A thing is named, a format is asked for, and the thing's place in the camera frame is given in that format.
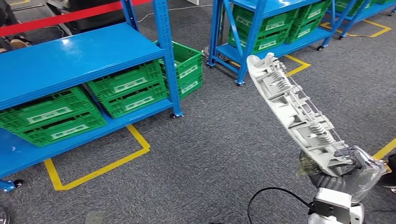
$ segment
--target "blue metal shelf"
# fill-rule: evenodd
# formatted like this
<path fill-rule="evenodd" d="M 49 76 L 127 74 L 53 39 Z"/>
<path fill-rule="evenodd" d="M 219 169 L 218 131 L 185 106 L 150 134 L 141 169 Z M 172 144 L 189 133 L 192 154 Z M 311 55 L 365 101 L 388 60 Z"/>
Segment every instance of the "blue metal shelf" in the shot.
<path fill-rule="evenodd" d="M 267 18 L 273 15 L 278 15 L 295 8 L 300 8 L 320 0 L 267 0 L 263 12 L 263 18 Z M 257 0 L 231 0 L 232 3 L 255 11 L 257 6 Z"/>
<path fill-rule="evenodd" d="M 369 8 L 364 9 L 364 6 L 367 5 L 367 3 L 369 2 L 369 0 L 365 0 L 363 2 L 363 4 L 361 5 L 361 7 L 357 10 L 356 14 L 354 16 L 349 16 L 346 15 L 343 19 L 343 21 L 346 21 L 346 24 L 342 24 L 342 33 L 340 34 L 340 37 L 345 37 L 346 33 L 348 32 L 348 30 L 351 28 L 351 26 L 353 26 L 354 24 L 367 19 L 368 17 L 371 17 L 375 14 L 378 14 L 384 10 L 386 10 L 387 8 L 390 7 L 395 7 L 396 6 L 396 0 L 393 2 L 389 2 L 387 4 L 384 5 L 380 5 L 377 3 L 374 3 L 373 5 L 371 5 Z M 341 13 L 335 12 L 335 15 L 340 17 Z"/>
<path fill-rule="evenodd" d="M 246 65 L 246 58 L 252 52 L 255 42 L 255 37 L 257 36 L 258 30 L 262 24 L 262 20 L 264 18 L 282 14 L 284 12 L 303 7 L 319 0 L 213 0 L 213 12 L 212 12 L 212 24 L 211 24 L 211 36 L 210 36 L 210 49 L 209 49 L 209 58 L 206 63 L 207 66 L 213 67 L 216 65 L 215 62 L 218 62 L 238 74 L 235 83 L 238 86 L 242 86 L 245 82 L 243 81 L 245 74 L 248 70 Z M 232 11 L 230 8 L 230 2 L 234 3 L 238 6 L 244 7 L 248 10 L 254 12 L 254 16 L 252 19 L 252 23 L 250 24 L 250 31 L 247 36 L 246 47 L 243 50 L 240 45 L 239 35 L 236 29 L 235 21 L 233 19 Z M 261 52 L 258 55 L 259 57 L 264 57 L 268 52 L 274 52 L 277 56 L 282 56 L 293 51 L 296 51 L 300 48 L 303 48 L 309 44 L 312 44 L 316 41 L 323 40 L 322 44 L 318 46 L 318 50 L 321 50 L 324 47 L 327 47 L 331 36 L 335 33 L 337 28 L 341 25 L 341 22 L 347 12 L 352 8 L 355 4 L 356 0 L 349 1 L 346 6 L 345 11 L 339 16 L 340 20 L 335 20 L 335 0 L 331 1 L 330 9 L 333 12 L 331 17 L 331 27 L 330 31 L 326 31 L 320 28 L 316 28 L 311 34 L 303 37 L 300 40 L 295 41 L 292 44 L 282 44 L 271 49 L 268 49 L 264 52 Z M 230 30 L 235 39 L 236 47 L 232 47 L 228 44 L 223 44 L 218 46 L 219 36 L 222 36 L 221 32 L 221 23 L 223 23 L 224 18 L 222 16 L 222 12 L 225 12 L 227 15 L 228 21 L 230 23 Z M 223 54 L 231 60 L 238 62 L 240 64 L 239 68 L 232 67 L 231 65 L 224 63 L 220 58 L 219 54 Z"/>
<path fill-rule="evenodd" d="M 102 116 L 107 122 L 106 126 L 42 148 L 37 148 L 18 136 L 0 128 L 0 178 L 33 166 L 45 159 L 59 155 L 75 147 L 81 146 L 129 124 L 169 109 L 172 106 L 173 104 L 168 99 L 164 99 L 118 119 L 112 119 L 105 112 L 102 112 Z"/>
<path fill-rule="evenodd" d="M 321 28 L 316 28 L 312 33 L 295 41 L 292 44 L 283 43 L 279 46 L 276 46 L 269 50 L 257 53 L 255 55 L 257 55 L 259 58 L 264 58 L 267 55 L 267 53 L 273 52 L 276 57 L 281 57 L 283 55 L 286 55 L 290 52 L 296 51 L 300 48 L 303 48 L 304 46 L 310 45 L 314 42 L 322 40 L 322 39 L 324 39 L 328 36 L 331 36 L 331 35 L 332 35 L 332 33 L 330 31 L 326 31 Z M 226 43 L 226 44 L 223 44 L 223 45 L 217 47 L 217 51 L 219 53 L 225 55 L 232 61 L 235 61 L 236 63 L 239 63 L 239 64 L 241 63 L 238 50 L 235 47 Z"/>
<path fill-rule="evenodd" d="M 0 110 L 161 57 L 170 96 L 118 119 L 102 112 L 106 126 L 42 148 L 0 128 L 0 177 L 168 108 L 172 108 L 173 116 L 182 116 L 167 2 L 152 0 L 158 36 L 156 44 L 138 32 L 130 0 L 120 2 L 125 23 L 1 54 L 4 75 L 0 84 Z M 13 190 L 15 185 L 12 181 L 0 180 L 0 189 Z"/>
<path fill-rule="evenodd" d="M 115 34 L 131 41 L 117 41 Z M 0 54 L 6 74 L 0 110 L 163 55 L 163 49 L 126 23 Z"/>
<path fill-rule="evenodd" d="M 372 6 L 370 6 L 368 9 L 364 9 L 360 14 L 357 15 L 356 19 L 353 21 L 353 23 L 358 23 L 362 20 L 367 19 L 368 17 L 371 17 L 373 15 L 376 15 L 385 9 L 388 9 L 390 7 L 396 6 L 396 1 L 389 2 L 384 5 L 380 5 L 377 3 L 374 3 Z M 353 19 L 353 16 L 346 15 L 344 17 L 344 20 L 351 21 Z"/>

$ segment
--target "yellow floor tape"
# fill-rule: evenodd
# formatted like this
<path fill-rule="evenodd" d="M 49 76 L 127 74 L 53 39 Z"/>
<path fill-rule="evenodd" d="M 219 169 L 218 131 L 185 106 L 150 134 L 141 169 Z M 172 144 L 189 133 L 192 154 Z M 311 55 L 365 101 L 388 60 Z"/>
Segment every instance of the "yellow floor tape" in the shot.
<path fill-rule="evenodd" d="M 47 159 L 44 161 L 44 165 L 48 171 L 48 175 L 49 178 L 52 181 L 52 185 L 54 186 L 55 190 L 70 190 L 73 187 L 76 187 L 82 183 L 85 183 L 89 180 L 92 180 L 93 178 L 104 174 L 107 171 L 110 171 L 116 167 L 121 166 L 124 163 L 127 163 L 147 152 L 150 151 L 150 145 L 146 142 L 146 140 L 140 135 L 140 133 L 135 129 L 135 127 L 133 127 L 132 125 L 128 125 L 127 129 L 130 131 L 130 133 L 136 138 L 136 140 L 138 141 L 138 143 L 141 145 L 142 149 L 140 149 L 139 151 L 136 151 L 132 154 L 130 154 L 129 156 L 126 156 L 116 162 L 113 162 L 110 165 L 107 165 L 103 168 L 100 168 L 88 175 L 85 175 L 75 181 L 72 181 L 66 185 L 62 185 L 61 180 L 59 178 L 58 172 L 55 169 L 54 163 L 52 162 L 52 159 Z"/>
<path fill-rule="evenodd" d="M 377 36 L 379 36 L 379 35 L 381 35 L 381 34 L 383 34 L 383 33 L 386 33 L 386 32 L 388 32 L 388 31 L 390 31 L 390 30 L 392 29 L 392 28 L 390 28 L 390 27 L 387 27 L 387 26 L 378 24 L 378 23 L 373 22 L 373 21 L 369 21 L 369 20 L 363 20 L 363 21 L 366 22 L 366 23 L 369 23 L 369 24 L 371 24 L 371 25 L 374 25 L 374 26 L 377 26 L 377 27 L 381 27 L 381 28 L 383 28 L 383 29 L 380 30 L 380 31 L 378 31 L 378 32 L 376 32 L 376 33 L 374 33 L 374 34 L 372 34 L 372 35 L 356 35 L 356 34 L 350 34 L 350 33 L 345 33 L 345 35 L 347 35 L 347 36 L 377 37 Z M 327 28 L 327 29 L 331 29 L 331 27 L 329 26 L 329 24 L 330 24 L 329 22 L 325 22 L 325 23 L 322 23 L 321 26 L 323 26 L 323 27 L 325 27 L 325 28 Z"/>
<path fill-rule="evenodd" d="M 298 68 L 295 68 L 295 69 L 289 71 L 286 75 L 287 77 L 292 76 L 292 75 L 296 74 L 297 72 L 302 71 L 302 70 L 308 68 L 309 66 L 311 66 L 311 64 L 305 63 L 305 62 L 301 61 L 300 59 L 297 59 L 293 56 L 285 55 L 285 57 L 300 64 L 300 66 Z M 237 67 L 240 67 L 240 65 L 237 64 L 236 62 L 230 61 L 230 63 Z"/>
<path fill-rule="evenodd" d="M 380 160 L 386 156 L 386 154 L 390 153 L 393 149 L 396 148 L 396 138 L 394 138 L 390 143 L 385 145 L 380 151 L 378 151 L 375 155 L 373 155 L 374 159 Z"/>
<path fill-rule="evenodd" d="M 24 0 L 24 1 L 20 1 L 20 2 L 14 2 L 11 3 L 10 6 L 15 6 L 15 5 L 19 5 L 19 4 L 24 4 L 24 3 L 29 3 L 30 0 Z"/>

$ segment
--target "white label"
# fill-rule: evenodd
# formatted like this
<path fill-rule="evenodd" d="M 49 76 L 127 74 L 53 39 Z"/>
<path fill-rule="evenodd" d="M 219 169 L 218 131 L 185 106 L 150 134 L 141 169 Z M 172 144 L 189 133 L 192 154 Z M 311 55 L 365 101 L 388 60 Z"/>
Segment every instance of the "white label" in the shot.
<path fill-rule="evenodd" d="M 138 106 L 140 106 L 140 105 L 143 105 L 143 104 L 145 104 L 145 103 L 147 103 L 147 102 L 150 102 L 150 101 L 153 101 L 153 100 L 154 100 L 153 97 L 144 98 L 144 99 L 142 99 L 142 100 L 139 100 L 139 101 L 137 101 L 137 102 L 134 102 L 133 104 L 126 105 L 126 106 L 125 106 L 125 110 L 126 110 L 126 111 L 132 110 L 132 109 L 134 109 L 135 107 L 138 107 Z"/>
<path fill-rule="evenodd" d="M 65 107 L 56 109 L 54 111 L 50 111 L 50 112 L 43 113 L 43 114 L 40 114 L 40 115 L 37 115 L 34 117 L 27 118 L 27 120 L 30 124 L 33 124 L 33 123 L 36 123 L 36 122 L 39 122 L 42 120 L 46 120 L 49 118 L 53 118 L 55 116 L 58 116 L 58 115 L 61 115 L 64 113 L 69 113 L 69 112 L 71 112 L 71 109 L 69 109 L 68 107 L 65 106 Z"/>
<path fill-rule="evenodd" d="M 272 45 L 275 45 L 275 44 L 276 44 L 276 41 L 272 41 L 272 42 L 269 42 L 269 43 L 260 45 L 260 46 L 259 46 L 259 50 L 264 49 L 264 48 L 267 48 L 267 47 L 271 47 Z"/>
<path fill-rule="evenodd" d="M 134 80 L 134 81 L 132 81 L 132 82 L 125 83 L 125 84 L 123 84 L 123 85 L 119 85 L 119 86 L 114 87 L 114 88 L 113 88 L 113 89 L 114 89 L 114 93 L 117 93 L 117 92 L 121 92 L 121 91 L 130 89 L 130 88 L 132 88 L 132 87 L 134 87 L 134 86 L 137 86 L 137 85 L 139 85 L 139 84 L 146 83 L 146 82 L 147 82 L 147 80 L 146 80 L 145 77 L 139 78 L 139 79 Z"/>
<path fill-rule="evenodd" d="M 284 25 L 284 21 L 277 22 L 277 23 L 274 23 L 274 24 L 271 24 L 271 25 L 267 25 L 267 26 L 265 27 L 265 30 L 275 29 L 275 28 L 281 27 L 281 26 L 283 26 L 283 25 Z"/>
<path fill-rule="evenodd" d="M 186 88 L 182 89 L 182 94 L 187 92 L 188 90 L 194 88 L 194 86 L 198 85 L 198 81 L 193 82 L 192 84 L 190 84 L 189 86 L 187 86 Z"/>
<path fill-rule="evenodd" d="M 339 7 L 341 7 L 341 8 L 346 8 L 346 7 L 347 7 L 347 3 L 340 2 L 340 1 L 336 2 L 335 5 L 336 5 L 336 6 L 339 6 Z"/>
<path fill-rule="evenodd" d="M 190 69 L 188 69 L 187 71 L 185 71 L 182 74 L 180 74 L 180 78 L 183 78 L 184 76 L 187 76 L 188 74 L 192 73 L 193 71 L 195 71 L 197 69 L 198 69 L 198 65 L 192 66 Z"/>
<path fill-rule="evenodd" d="M 64 136 L 67 136 L 69 134 L 73 134 L 73 133 L 85 130 L 87 128 L 88 128 L 87 125 L 80 125 L 80 126 L 71 128 L 71 129 L 66 130 L 66 131 L 62 131 L 62 132 L 59 132 L 59 133 L 56 133 L 56 134 L 52 134 L 51 137 L 52 137 L 52 139 L 59 139 L 61 137 L 64 137 Z"/>
<path fill-rule="evenodd" d="M 311 28 L 302 31 L 301 33 L 298 34 L 297 38 L 304 36 L 305 34 L 309 33 L 310 31 L 311 31 Z"/>
<path fill-rule="evenodd" d="M 248 27 L 250 27 L 250 24 L 252 23 L 252 22 L 249 22 L 249 21 L 245 20 L 244 18 L 242 18 L 242 17 L 240 17 L 240 16 L 237 16 L 237 17 L 236 17 L 236 20 L 237 20 L 238 22 L 242 23 L 243 25 L 248 26 Z"/>
<path fill-rule="evenodd" d="M 319 15 L 322 12 L 322 9 L 318 9 L 315 12 L 309 14 L 308 19 L 314 17 L 315 15 Z"/>
<path fill-rule="evenodd" d="M 246 47 L 246 42 L 239 40 L 239 43 L 242 47 Z"/>

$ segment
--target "black cable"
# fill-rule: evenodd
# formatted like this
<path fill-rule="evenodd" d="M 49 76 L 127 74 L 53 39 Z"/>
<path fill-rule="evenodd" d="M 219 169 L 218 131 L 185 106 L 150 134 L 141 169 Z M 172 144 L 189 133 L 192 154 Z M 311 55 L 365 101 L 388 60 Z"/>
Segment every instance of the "black cable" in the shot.
<path fill-rule="evenodd" d="M 311 210 L 314 209 L 314 207 L 313 207 L 311 204 L 307 203 L 307 202 L 304 201 L 302 198 L 300 198 L 298 195 L 294 194 L 293 192 L 291 192 L 291 191 L 289 191 L 289 190 L 286 190 L 286 189 L 283 189 L 283 188 L 276 188 L 276 187 L 264 188 L 264 189 L 261 189 L 261 190 L 257 191 L 257 192 L 253 195 L 253 197 L 250 199 L 249 204 L 247 205 L 247 217 L 249 218 L 250 224 L 253 224 L 253 223 L 252 223 L 252 220 L 250 219 L 250 204 L 252 203 L 252 201 L 254 200 L 254 198 L 255 198 L 259 193 L 261 193 L 261 192 L 263 192 L 263 191 L 265 191 L 265 190 L 281 190 L 281 191 L 284 191 L 284 192 L 286 192 L 286 193 L 292 195 L 293 197 L 297 198 L 297 200 L 299 200 L 301 203 L 303 203 L 305 206 L 307 206 L 307 207 L 310 208 Z"/>
<path fill-rule="evenodd" d="M 377 211 L 396 212 L 396 210 L 374 210 L 374 211 L 371 211 L 371 212 L 377 212 Z"/>

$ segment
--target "red barrier tape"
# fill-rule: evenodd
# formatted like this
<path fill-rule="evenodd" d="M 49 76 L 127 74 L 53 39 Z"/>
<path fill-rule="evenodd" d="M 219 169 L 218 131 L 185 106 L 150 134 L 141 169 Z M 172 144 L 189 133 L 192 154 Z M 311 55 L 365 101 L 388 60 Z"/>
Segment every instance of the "red barrier tape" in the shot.
<path fill-rule="evenodd" d="M 141 5 L 150 2 L 151 0 L 134 0 L 133 5 Z M 0 28 L 0 36 L 12 35 L 17 33 L 26 32 L 29 30 L 40 29 L 43 27 L 54 26 L 59 23 L 70 22 L 74 20 L 79 20 L 95 15 L 100 15 L 104 13 L 109 13 L 115 10 L 121 9 L 120 2 L 114 2 L 102 6 L 92 7 L 68 14 L 57 15 L 52 17 L 47 17 L 39 20 L 33 20 L 29 22 L 24 22 L 20 24 L 15 24 L 11 26 L 1 27 Z"/>

